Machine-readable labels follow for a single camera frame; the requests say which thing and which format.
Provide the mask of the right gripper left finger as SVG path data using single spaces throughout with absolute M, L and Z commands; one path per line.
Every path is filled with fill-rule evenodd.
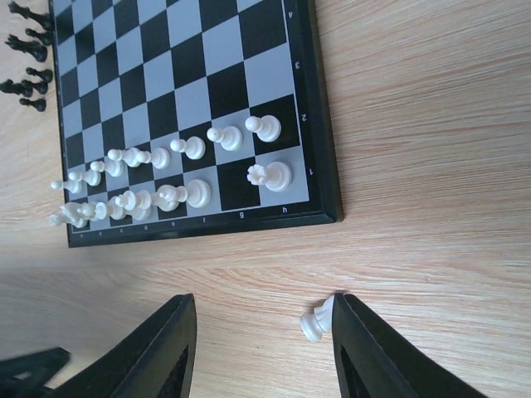
M 179 294 L 50 397 L 189 397 L 196 354 L 196 306 Z

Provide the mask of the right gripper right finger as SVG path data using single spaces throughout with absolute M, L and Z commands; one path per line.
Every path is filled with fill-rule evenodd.
M 483 397 L 353 294 L 336 293 L 334 359 L 342 397 Z

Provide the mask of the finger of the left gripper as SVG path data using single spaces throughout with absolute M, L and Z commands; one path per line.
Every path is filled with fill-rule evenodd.
M 1 397 L 50 397 L 46 383 L 71 359 L 71 354 L 54 347 L 1 360 Z

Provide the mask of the white knight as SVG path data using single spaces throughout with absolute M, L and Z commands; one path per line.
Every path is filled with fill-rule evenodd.
M 321 306 L 300 316 L 301 330 L 310 342 L 319 342 L 331 330 L 333 308 L 334 296 L 331 295 Z
M 96 221 L 97 216 L 95 212 L 96 204 L 94 202 L 81 203 L 77 212 L 80 217 L 89 221 Z

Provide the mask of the white chess piece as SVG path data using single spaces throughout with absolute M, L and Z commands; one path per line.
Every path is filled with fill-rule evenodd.
M 85 182 L 87 185 L 95 187 L 101 182 L 101 173 L 92 169 L 84 172 L 69 172 L 68 178 L 75 182 Z
M 138 167 L 141 163 L 138 160 L 139 153 L 140 150 L 137 148 L 129 148 L 124 150 L 113 148 L 109 150 L 107 156 L 113 161 L 125 162 L 128 167 Z
M 111 218 L 113 220 L 121 220 L 126 217 L 126 211 L 123 207 L 118 206 L 115 200 L 107 203 L 98 202 L 95 205 L 95 218 L 97 220 L 104 220 Z
M 156 169 L 164 169 L 168 167 L 171 157 L 167 149 L 156 148 L 152 152 L 139 151 L 136 159 L 140 163 L 150 163 Z
M 55 180 L 51 182 L 51 188 L 54 190 L 66 190 L 70 193 L 80 193 L 84 188 L 84 184 L 82 181 Z

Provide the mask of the white chess queen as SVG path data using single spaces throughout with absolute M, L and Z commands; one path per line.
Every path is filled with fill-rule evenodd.
M 134 220 L 145 220 L 150 216 L 153 204 L 151 193 L 147 190 L 139 192 L 126 191 L 118 195 L 114 202 L 124 208 L 125 212 Z

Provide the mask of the white chess king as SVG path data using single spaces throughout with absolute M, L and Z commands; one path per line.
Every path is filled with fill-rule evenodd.
M 162 185 L 156 192 L 148 192 L 147 190 L 138 192 L 134 206 L 144 210 L 156 206 L 162 211 L 170 212 L 187 199 L 188 190 L 185 186 Z

